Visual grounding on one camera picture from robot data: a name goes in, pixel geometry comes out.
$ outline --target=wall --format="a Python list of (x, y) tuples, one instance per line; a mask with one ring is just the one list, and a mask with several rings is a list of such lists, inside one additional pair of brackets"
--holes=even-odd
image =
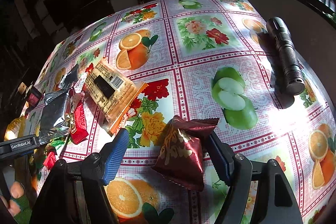
[(249, 0), (267, 20), (280, 17), (292, 34), (295, 49), (317, 74), (336, 103), (336, 30), (320, 15), (296, 0)]

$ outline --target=black label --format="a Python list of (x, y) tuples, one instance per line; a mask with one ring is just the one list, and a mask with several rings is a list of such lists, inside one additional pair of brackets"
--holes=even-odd
[(26, 148), (26, 147), (29, 147), (29, 146), (32, 146), (32, 145), (33, 145), (32, 140), (27, 139), (25, 141), (12, 143), (10, 145), (10, 147), (11, 147), (12, 151), (15, 151), (15, 150), (23, 149), (23, 148)]
[(106, 80), (100, 75), (97, 76), (97, 78), (94, 80), (94, 83), (107, 99), (109, 99), (115, 92), (115, 89), (111, 87), (110, 84), (106, 82)]

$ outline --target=silver foil wrapper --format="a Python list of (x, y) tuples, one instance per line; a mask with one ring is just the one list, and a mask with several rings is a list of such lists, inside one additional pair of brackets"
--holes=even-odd
[(69, 90), (58, 90), (45, 94), (45, 107), (42, 111), (39, 133), (40, 145), (47, 144), (51, 140), (69, 133)]
[(73, 83), (78, 81), (78, 67), (79, 65), (76, 64), (67, 74), (64, 75), (61, 82), (59, 82), (58, 87), (62, 89), (69, 89), (72, 87)]

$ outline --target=floral tablecloth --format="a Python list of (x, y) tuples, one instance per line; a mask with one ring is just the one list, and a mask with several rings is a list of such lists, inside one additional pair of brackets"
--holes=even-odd
[[(336, 188), (336, 125), (304, 60), (299, 61), (305, 91), (294, 97), (281, 92), (281, 66), (270, 41), (263, 39), (265, 24), (247, 0), (153, 1), (103, 18), (58, 44), (35, 85), (42, 92), (55, 90), (76, 63), (81, 74), (104, 56), (132, 81), (149, 84), (128, 112), (130, 143), (117, 177), (144, 180), (157, 211), (173, 209), (171, 223), (214, 223), (228, 191), (208, 154), (202, 192), (189, 191), (151, 169), (160, 153), (158, 137), (174, 115), (185, 120), (219, 117), (215, 131), (234, 152), (250, 160), (276, 159), (304, 223), (312, 223)], [(120, 41), (135, 32), (148, 39), (125, 50)], [(128, 59), (121, 58), (122, 51)], [(212, 94), (217, 72), (219, 78), (239, 83), (232, 89), (240, 91), (221, 86)], [(32, 130), (42, 108), (40, 103), (28, 116)], [(78, 145), (66, 144), (59, 157), (67, 162), (83, 160), (112, 140), (104, 115), (88, 94), (84, 111), (89, 136)], [(38, 171), (38, 191), (47, 175), (45, 167)], [(242, 223), (249, 223), (256, 189), (252, 182)]]

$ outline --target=candy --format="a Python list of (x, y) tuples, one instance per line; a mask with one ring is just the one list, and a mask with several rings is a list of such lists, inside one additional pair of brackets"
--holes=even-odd
[(216, 128), (219, 118), (185, 121), (174, 116), (165, 130), (160, 155), (152, 167), (165, 178), (189, 190), (202, 191), (203, 153), (201, 140)]
[(70, 115), (70, 137), (74, 144), (79, 144), (89, 134), (86, 131), (86, 120), (83, 102), (79, 102), (74, 113)]

